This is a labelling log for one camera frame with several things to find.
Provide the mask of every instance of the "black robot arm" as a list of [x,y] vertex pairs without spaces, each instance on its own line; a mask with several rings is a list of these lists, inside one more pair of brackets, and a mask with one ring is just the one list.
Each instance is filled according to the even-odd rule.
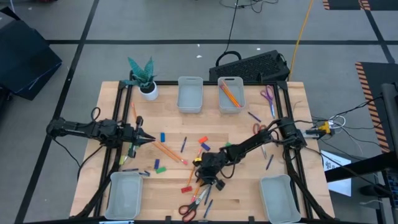
[[[283,137],[282,140],[274,139],[271,133],[279,128]],[[262,129],[257,134],[243,141],[241,144],[233,144],[221,147],[219,152],[204,152],[200,161],[194,161],[193,164],[198,166],[195,175],[203,181],[203,185],[216,184],[218,190],[222,190],[225,183],[217,178],[218,172],[222,173],[224,166],[231,166],[239,163],[246,154],[253,149],[267,143],[281,144],[287,149],[301,149],[307,145],[300,130],[298,130],[290,118],[281,118],[271,122],[268,127]]]
[[118,147],[123,142],[131,142],[134,146],[141,146],[145,143],[155,141],[154,137],[142,130],[143,121],[143,118],[138,116],[136,128],[134,129],[130,124],[119,125],[117,121],[110,119],[92,121],[85,124],[59,118],[50,122],[47,126],[47,134],[53,138],[72,135],[95,139],[100,144],[110,148]]

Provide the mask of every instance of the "potted plant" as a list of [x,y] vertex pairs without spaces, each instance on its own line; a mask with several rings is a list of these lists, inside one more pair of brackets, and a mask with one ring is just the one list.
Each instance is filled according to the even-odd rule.
[[128,59],[132,71],[132,84],[139,87],[139,91],[146,100],[155,100],[159,95],[159,91],[154,82],[154,61],[152,57],[144,69],[138,66],[132,58],[129,57]]

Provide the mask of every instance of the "green leaves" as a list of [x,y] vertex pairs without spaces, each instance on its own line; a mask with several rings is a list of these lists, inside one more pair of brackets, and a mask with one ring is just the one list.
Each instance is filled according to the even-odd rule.
[[137,85],[140,88],[149,88],[154,81],[154,61],[152,57],[145,65],[144,70],[130,57],[128,57],[134,81],[128,82],[128,85]]

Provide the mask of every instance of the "red eraser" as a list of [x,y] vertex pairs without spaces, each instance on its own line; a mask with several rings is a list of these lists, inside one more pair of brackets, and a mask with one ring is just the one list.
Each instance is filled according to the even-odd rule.
[[199,143],[202,144],[202,143],[204,143],[207,140],[208,140],[208,138],[207,138],[207,136],[205,136],[205,137],[199,139]]
[[181,188],[181,193],[185,193],[185,192],[188,192],[188,191],[191,191],[191,190],[192,190],[191,186],[184,187],[184,188]]

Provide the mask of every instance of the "gray container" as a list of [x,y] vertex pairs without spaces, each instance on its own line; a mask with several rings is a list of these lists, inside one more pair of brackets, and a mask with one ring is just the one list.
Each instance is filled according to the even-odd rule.
[[260,180],[260,195],[264,213],[267,214],[271,223],[295,223],[300,221],[301,215],[297,211],[294,202],[288,175],[263,177]]
[[105,218],[131,220],[141,210],[142,177],[136,172],[114,172]]
[[[242,106],[241,108],[237,108],[220,88],[220,86],[223,84],[222,80],[224,80],[239,105]],[[218,86],[218,104],[220,111],[222,113],[241,112],[246,106],[246,100],[244,99],[243,79],[241,77],[220,77],[218,78]]]
[[181,113],[199,113],[203,102],[203,79],[178,78],[177,106]]

